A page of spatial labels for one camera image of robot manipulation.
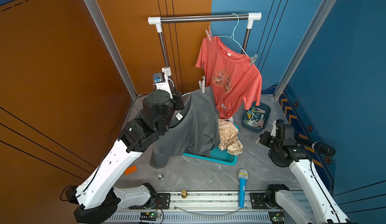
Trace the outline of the white wire hanger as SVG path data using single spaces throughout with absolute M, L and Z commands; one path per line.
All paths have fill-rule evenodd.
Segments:
M 178 91 L 176 88 L 175 88 L 175 84 L 173 82 L 172 79 L 168 79 L 169 83 L 171 83 L 171 86 L 170 86 L 170 90 L 171 90 L 171 94 L 172 94 L 172 98 L 174 100 L 181 100 L 181 101 L 184 101 L 183 98 L 186 96 L 187 99 L 189 98 L 189 95 L 190 95 L 190 92 L 189 93 L 186 93 L 186 94 L 182 94 L 180 91 Z

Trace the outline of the white clothespin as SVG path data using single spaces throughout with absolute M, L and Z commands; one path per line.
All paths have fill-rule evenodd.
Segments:
M 206 89 L 206 77 L 205 76 L 202 76 L 202 80 L 199 81 L 199 87 L 200 87 L 202 93 L 205 93 L 205 89 Z

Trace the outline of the grey garment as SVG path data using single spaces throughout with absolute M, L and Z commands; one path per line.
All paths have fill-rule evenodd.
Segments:
M 173 117 L 169 130 L 155 143 L 150 165 L 164 168 L 170 157 L 185 152 L 208 156 L 220 143 L 219 117 L 212 87 L 206 87 L 205 93 L 191 92 L 184 110 Z

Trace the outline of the red t-shirt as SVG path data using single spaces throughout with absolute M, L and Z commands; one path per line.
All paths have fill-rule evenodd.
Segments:
M 246 110 L 260 104 L 260 71 L 249 56 L 234 52 L 220 37 L 203 39 L 196 67 L 205 72 L 206 86 L 213 89 L 221 119 L 234 116 L 242 104 Z

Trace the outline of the pink clothespin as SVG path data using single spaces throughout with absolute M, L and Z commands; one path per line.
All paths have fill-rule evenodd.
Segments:
M 208 26 L 208 29 L 205 30 L 206 36 L 208 41 L 212 40 L 212 31 L 211 31 L 211 25 Z

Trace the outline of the grey clothespin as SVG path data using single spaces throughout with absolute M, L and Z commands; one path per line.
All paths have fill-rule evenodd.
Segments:
M 257 58 L 258 58 L 257 54 L 255 54 L 253 57 L 250 58 L 250 65 L 251 66 L 255 64 Z

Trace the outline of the light green wire hanger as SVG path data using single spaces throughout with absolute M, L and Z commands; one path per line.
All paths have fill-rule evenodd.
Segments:
M 218 36 L 218 37 L 219 38 L 224 38 L 225 37 L 225 38 L 233 40 L 241 48 L 241 53 L 244 54 L 244 55 L 247 55 L 247 53 L 244 50 L 243 46 L 235 39 L 235 31 L 236 31 L 236 29 L 238 27 L 238 24 L 239 24 L 239 16 L 236 13 L 232 13 L 232 15 L 236 16 L 236 19 L 237 19 L 237 24 L 233 28 L 232 34 L 230 36 L 221 35 L 221 36 Z

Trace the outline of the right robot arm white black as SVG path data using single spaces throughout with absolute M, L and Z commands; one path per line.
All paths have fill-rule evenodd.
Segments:
M 283 184 L 268 186 L 265 195 L 267 205 L 280 207 L 297 224 L 349 224 L 351 222 L 324 185 L 317 173 L 315 163 L 307 153 L 307 149 L 312 149 L 316 153 L 332 157 L 336 153 L 332 146 L 296 137 L 294 128 L 281 121 L 273 126 L 273 132 L 262 133 L 259 143 L 269 148 L 268 156 L 275 165 L 282 168 L 288 167 L 294 174 L 311 209 L 304 207 Z

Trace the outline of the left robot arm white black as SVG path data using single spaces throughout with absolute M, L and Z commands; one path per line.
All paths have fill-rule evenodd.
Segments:
M 114 188 L 124 171 L 169 130 L 176 110 L 184 108 L 180 91 L 154 90 L 143 99 L 143 109 L 127 122 L 96 170 L 81 185 L 69 186 L 66 201 L 77 205 L 79 224 L 101 224 L 117 210 L 133 206 L 150 209 L 157 192 L 150 183 L 133 188 Z

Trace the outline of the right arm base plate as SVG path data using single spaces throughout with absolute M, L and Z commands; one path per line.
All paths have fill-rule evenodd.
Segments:
M 275 200 L 273 195 L 268 195 L 265 192 L 255 192 L 249 194 L 251 205 L 254 210 L 257 209 L 269 209 L 269 210 L 280 210 L 281 206 Z

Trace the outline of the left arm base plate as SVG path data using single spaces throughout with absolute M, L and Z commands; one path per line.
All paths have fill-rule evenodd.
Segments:
M 170 207 L 171 193 L 158 193 L 157 197 L 151 199 L 150 204 L 145 204 L 143 206 L 131 206 L 130 210 L 156 210 L 162 208 L 163 210 L 168 210 Z

